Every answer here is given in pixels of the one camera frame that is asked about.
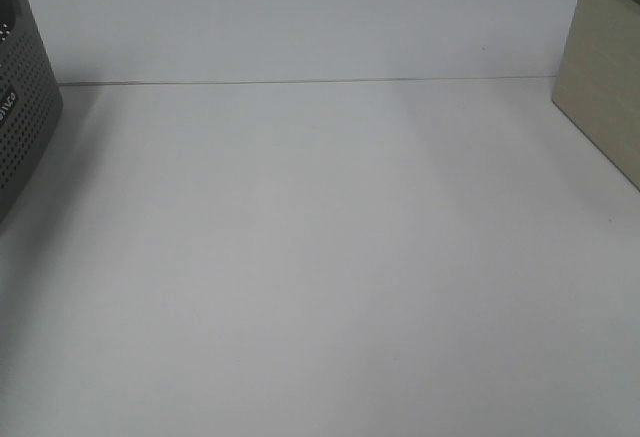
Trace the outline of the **beige wooden box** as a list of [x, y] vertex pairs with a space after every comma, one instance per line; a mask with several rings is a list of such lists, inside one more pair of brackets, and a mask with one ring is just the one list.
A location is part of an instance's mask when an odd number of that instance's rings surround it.
[[577, 0], [552, 101], [639, 185], [639, 0]]

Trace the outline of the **grey perforated plastic basket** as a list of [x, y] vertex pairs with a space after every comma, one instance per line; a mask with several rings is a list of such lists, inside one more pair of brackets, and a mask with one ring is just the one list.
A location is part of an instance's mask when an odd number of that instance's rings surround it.
[[57, 127], [63, 99], [28, 0], [1, 0], [1, 218]]

